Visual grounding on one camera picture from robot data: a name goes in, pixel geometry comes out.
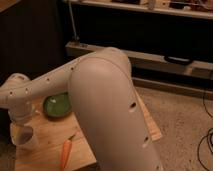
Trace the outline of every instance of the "wire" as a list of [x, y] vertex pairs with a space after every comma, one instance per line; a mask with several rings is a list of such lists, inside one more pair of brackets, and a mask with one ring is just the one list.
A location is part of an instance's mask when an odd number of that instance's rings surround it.
[[[209, 74], [209, 80], [211, 80], [212, 75], [213, 75], [213, 70]], [[206, 106], [206, 103], [205, 103], [206, 90], [207, 90], [207, 88], [205, 87], [204, 91], [203, 91], [203, 106], [204, 106], [206, 113], [209, 115], [209, 117], [211, 117], [213, 119], [213, 115], [209, 112], [209, 110]], [[202, 142], [206, 139], [209, 150], [210, 150], [211, 154], [213, 155], [213, 139], [212, 138], [213, 138], [213, 128], [209, 129], [208, 132], [207, 132], [207, 135], [205, 135], [204, 137], [201, 138], [201, 140], [198, 144], [198, 147], [197, 147], [198, 161], [201, 164], [201, 166], [207, 171], [210, 171], [210, 170], [204, 165], [204, 163], [200, 159], [200, 146], [201, 146]]]
[[[209, 74], [209, 80], [211, 80], [212, 75], [213, 75], [213, 70]], [[211, 117], [213, 119], [213, 115], [209, 112], [209, 110], [208, 110], [208, 108], [206, 106], [206, 102], [205, 102], [206, 90], [207, 90], [207, 88], [205, 87], [204, 91], [203, 91], [203, 106], [204, 106], [204, 109], [205, 109], [206, 113], [209, 115], [209, 117]]]
[[198, 159], [199, 163], [201, 164], [201, 166], [202, 166], [205, 170], [210, 171], [210, 170], [203, 164], [202, 160], [200, 159], [200, 146], [201, 146], [203, 140], [206, 139], [206, 138], [207, 138], [207, 135], [205, 135], [205, 136], [200, 140], [200, 142], [199, 142], [199, 144], [198, 144], [198, 147], [197, 147], [197, 159]]

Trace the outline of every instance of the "black cabinet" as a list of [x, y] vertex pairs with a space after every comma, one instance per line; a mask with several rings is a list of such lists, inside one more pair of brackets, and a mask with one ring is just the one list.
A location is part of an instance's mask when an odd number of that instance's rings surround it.
[[[0, 13], [0, 83], [14, 72], [30, 78], [64, 63], [65, 49], [56, 0], [22, 0]], [[0, 133], [8, 116], [0, 110]]]

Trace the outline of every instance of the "floor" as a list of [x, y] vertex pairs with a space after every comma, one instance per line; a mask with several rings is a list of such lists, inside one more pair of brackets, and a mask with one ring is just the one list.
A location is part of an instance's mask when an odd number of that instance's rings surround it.
[[[202, 99], [136, 87], [150, 113], [160, 127], [163, 138], [154, 142], [165, 171], [204, 171], [197, 159], [201, 138], [213, 127], [213, 120], [204, 110]], [[213, 101], [206, 101], [213, 114]], [[200, 158], [213, 170], [213, 158], [206, 141]], [[13, 171], [15, 147], [0, 137], [0, 170]], [[96, 165], [79, 171], [99, 170]]]

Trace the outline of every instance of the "green bowl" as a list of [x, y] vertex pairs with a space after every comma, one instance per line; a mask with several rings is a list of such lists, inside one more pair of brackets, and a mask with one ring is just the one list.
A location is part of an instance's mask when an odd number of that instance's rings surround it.
[[71, 105], [68, 93], [47, 97], [43, 102], [44, 113], [51, 118], [61, 118], [70, 114]]

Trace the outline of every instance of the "screw hole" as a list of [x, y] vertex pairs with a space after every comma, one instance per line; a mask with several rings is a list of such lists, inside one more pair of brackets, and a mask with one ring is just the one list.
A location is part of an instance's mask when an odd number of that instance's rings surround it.
[[160, 166], [157, 166], [157, 167], [156, 167], [156, 171], [160, 171]]
[[49, 83], [50, 82], [50, 79], [49, 78], [47, 78], [47, 83]]
[[146, 136], [144, 141], [143, 141], [143, 148], [146, 148], [148, 146], [148, 144], [149, 144], [149, 137]]
[[132, 113], [132, 112], [135, 111], [135, 109], [136, 109], [136, 103], [133, 102], [133, 103], [130, 105], [130, 107], [129, 107], [129, 111]]

